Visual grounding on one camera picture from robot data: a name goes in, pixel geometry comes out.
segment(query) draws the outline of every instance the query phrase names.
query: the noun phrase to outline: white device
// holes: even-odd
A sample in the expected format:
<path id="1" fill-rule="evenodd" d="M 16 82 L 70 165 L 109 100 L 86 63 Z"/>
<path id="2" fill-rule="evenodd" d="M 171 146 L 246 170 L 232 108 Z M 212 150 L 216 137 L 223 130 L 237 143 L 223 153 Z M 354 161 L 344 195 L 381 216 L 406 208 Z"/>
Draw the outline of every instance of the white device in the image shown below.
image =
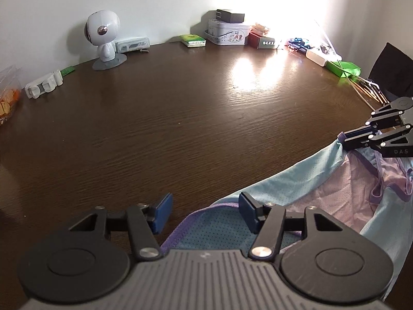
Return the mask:
<path id="1" fill-rule="evenodd" d="M 308 49 L 306 57 L 320 66 L 325 66 L 328 61 L 341 61 L 342 59 L 340 55 L 334 55 L 333 53 L 326 54 L 317 48 Z"/>
<path id="2" fill-rule="evenodd" d="M 128 51 L 143 50 L 149 48 L 148 37 L 137 37 L 116 42 L 116 52 L 123 53 Z"/>
<path id="3" fill-rule="evenodd" d="M 93 64 L 94 70 L 106 70 L 122 64 L 125 55 L 116 54 L 113 41 L 118 36 L 121 21 L 116 13 L 100 10 L 88 17 L 85 24 L 86 39 L 98 46 L 99 59 Z"/>
<path id="4" fill-rule="evenodd" d="M 28 83 L 24 90 L 28 98 L 37 99 L 43 93 L 52 92 L 56 86 L 60 86 L 61 84 L 63 84 L 63 78 L 60 70 L 56 70 Z"/>

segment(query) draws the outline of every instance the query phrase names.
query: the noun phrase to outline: pink cloth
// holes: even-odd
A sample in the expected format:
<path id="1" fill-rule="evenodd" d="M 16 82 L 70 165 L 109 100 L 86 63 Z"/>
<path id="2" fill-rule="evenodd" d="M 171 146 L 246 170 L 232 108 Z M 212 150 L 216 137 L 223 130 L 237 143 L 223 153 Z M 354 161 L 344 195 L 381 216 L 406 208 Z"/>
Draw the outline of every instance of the pink cloth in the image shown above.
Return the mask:
<path id="1" fill-rule="evenodd" d="M 406 171 L 399 158 L 383 158 L 378 152 L 376 152 L 376 160 L 380 182 L 371 194 L 371 202 L 380 203 L 383 191 L 388 186 L 393 189 L 401 200 L 408 202 L 413 189 L 412 169 Z"/>
<path id="2" fill-rule="evenodd" d="M 355 152 L 349 152 L 326 182 L 287 206 L 287 211 L 303 212 L 307 206 L 316 206 L 360 233 L 377 207 L 370 202 L 370 195 L 378 186 L 379 178 Z"/>

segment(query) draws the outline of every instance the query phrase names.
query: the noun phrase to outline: wood grain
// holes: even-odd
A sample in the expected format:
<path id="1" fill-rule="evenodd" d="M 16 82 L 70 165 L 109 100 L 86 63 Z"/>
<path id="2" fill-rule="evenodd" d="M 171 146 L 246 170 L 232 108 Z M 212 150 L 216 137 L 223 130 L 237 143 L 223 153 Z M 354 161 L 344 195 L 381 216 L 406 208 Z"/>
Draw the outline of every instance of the wood grain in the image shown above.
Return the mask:
<path id="1" fill-rule="evenodd" d="M 176 42 L 108 71 L 92 63 L 52 93 L 23 99 L 1 127 L 1 309 L 25 302 L 18 258 L 69 217 L 172 192 L 162 242 L 192 211 L 370 116 L 349 84 L 295 52 Z"/>

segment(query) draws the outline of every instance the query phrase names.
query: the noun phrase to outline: ribbed gray surface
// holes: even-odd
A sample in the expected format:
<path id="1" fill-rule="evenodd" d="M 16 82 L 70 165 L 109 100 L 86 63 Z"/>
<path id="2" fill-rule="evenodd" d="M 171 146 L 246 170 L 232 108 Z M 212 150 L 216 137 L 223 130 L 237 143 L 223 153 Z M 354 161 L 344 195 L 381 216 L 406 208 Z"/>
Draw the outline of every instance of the ribbed gray surface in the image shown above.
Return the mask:
<path id="1" fill-rule="evenodd" d="M 320 305 L 287 288 L 268 263 L 239 250 L 171 250 L 140 263 L 112 294 L 73 306 L 28 301 L 23 310 L 325 310 L 389 309 L 378 301 L 355 307 Z"/>

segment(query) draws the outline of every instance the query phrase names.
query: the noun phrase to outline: bright light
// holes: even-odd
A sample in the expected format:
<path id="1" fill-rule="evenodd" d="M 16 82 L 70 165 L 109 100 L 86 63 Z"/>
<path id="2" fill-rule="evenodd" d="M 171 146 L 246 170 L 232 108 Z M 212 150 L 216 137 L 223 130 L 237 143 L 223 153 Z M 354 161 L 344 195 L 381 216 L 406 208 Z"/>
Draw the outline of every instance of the bright light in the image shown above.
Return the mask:
<path id="1" fill-rule="evenodd" d="M 280 50 L 275 51 L 274 56 L 267 59 L 264 68 L 259 74 L 259 86 L 262 90 L 268 90 L 277 85 L 278 81 L 282 77 L 287 56 L 287 52 Z"/>
<path id="2" fill-rule="evenodd" d="M 250 92 L 257 87 L 252 63 L 247 58 L 237 60 L 231 71 L 231 77 L 236 91 Z"/>

